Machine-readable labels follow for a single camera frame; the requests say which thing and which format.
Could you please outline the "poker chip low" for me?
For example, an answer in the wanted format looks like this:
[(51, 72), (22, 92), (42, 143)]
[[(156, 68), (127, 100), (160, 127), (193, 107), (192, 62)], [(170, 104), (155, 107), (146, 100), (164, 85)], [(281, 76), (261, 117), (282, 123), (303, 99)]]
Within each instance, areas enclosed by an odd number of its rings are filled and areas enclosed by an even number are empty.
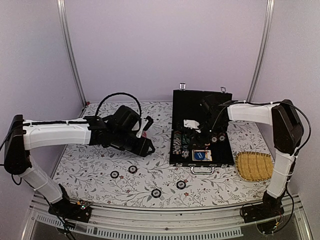
[(162, 195), (162, 192), (161, 192), (160, 189), (153, 189), (153, 190), (151, 191), (151, 196), (152, 196), (153, 198), (160, 198), (161, 195)]

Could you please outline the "blue poker chip front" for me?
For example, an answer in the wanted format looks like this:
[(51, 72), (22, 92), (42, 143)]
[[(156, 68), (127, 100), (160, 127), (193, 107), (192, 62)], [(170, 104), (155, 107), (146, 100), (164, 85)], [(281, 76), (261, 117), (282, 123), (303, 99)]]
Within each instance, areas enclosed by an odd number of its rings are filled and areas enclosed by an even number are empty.
[(190, 156), (190, 151), (189, 150), (182, 150), (181, 151), (181, 157), (184, 159), (187, 159)]

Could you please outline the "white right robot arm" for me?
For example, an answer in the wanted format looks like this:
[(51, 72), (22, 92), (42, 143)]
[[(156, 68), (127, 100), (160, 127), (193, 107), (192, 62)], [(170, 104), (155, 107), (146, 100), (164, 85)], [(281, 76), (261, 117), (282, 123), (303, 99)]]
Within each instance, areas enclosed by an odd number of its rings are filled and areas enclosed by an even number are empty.
[(230, 121), (245, 121), (272, 126), (276, 152), (275, 166), (266, 196), (278, 199), (285, 192), (295, 159), (304, 146), (301, 111), (291, 100), (253, 103), (232, 99), (228, 92), (174, 90), (172, 129), (187, 135), (188, 150), (209, 148), (219, 165), (221, 153), (229, 152), (227, 128)]

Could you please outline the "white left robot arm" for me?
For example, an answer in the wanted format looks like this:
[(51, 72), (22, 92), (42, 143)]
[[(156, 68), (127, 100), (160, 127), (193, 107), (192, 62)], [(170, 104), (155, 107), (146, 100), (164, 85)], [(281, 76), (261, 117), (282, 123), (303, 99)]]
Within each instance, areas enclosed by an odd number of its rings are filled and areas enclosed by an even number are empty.
[(19, 176), (41, 193), (63, 217), (70, 217), (75, 210), (64, 187), (39, 167), (30, 151), (48, 146), (84, 145), (112, 147), (146, 157), (155, 152), (152, 141), (143, 136), (153, 122), (150, 116), (143, 118), (125, 105), (105, 117), (33, 121), (16, 115), (1, 145), (4, 148), (2, 166), (7, 173)]

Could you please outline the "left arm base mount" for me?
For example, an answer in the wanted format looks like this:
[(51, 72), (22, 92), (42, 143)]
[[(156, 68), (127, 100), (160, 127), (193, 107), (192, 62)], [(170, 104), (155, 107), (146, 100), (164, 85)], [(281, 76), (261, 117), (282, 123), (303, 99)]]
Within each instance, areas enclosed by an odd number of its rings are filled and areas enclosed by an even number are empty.
[(58, 185), (61, 188), (62, 199), (57, 203), (50, 203), (48, 213), (63, 219), (88, 223), (92, 213), (90, 203), (82, 199), (72, 203), (65, 188), (61, 184)]

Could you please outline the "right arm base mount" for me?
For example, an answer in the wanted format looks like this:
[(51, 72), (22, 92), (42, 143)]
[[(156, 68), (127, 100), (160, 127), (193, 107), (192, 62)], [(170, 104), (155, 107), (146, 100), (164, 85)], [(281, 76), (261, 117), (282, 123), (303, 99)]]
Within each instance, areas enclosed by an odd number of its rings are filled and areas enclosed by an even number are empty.
[(258, 231), (264, 235), (274, 234), (278, 229), (280, 222), (283, 220), (285, 213), (282, 207), (282, 199), (285, 192), (278, 198), (273, 198), (266, 192), (263, 194), (262, 203), (245, 204), (239, 210), (240, 216), (245, 223), (262, 221), (272, 218), (272, 220), (264, 221), (256, 225)]

